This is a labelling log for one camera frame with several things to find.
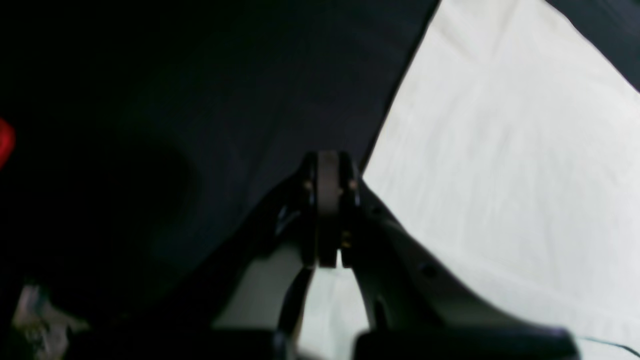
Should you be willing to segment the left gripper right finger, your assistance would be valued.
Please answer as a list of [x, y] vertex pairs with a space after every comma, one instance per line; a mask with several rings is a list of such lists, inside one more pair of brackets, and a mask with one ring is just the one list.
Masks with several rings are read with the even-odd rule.
[[578, 360], [564, 328], [491, 305], [414, 239], [339, 153], [343, 264], [358, 283], [370, 329], [355, 360]]

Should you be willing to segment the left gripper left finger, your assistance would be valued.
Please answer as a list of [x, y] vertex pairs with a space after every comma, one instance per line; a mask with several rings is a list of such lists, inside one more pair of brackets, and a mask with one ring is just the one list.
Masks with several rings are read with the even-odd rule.
[[257, 246], [213, 328], [300, 332], [316, 267], [319, 165], [318, 153], [307, 153], [274, 205], [250, 225]]

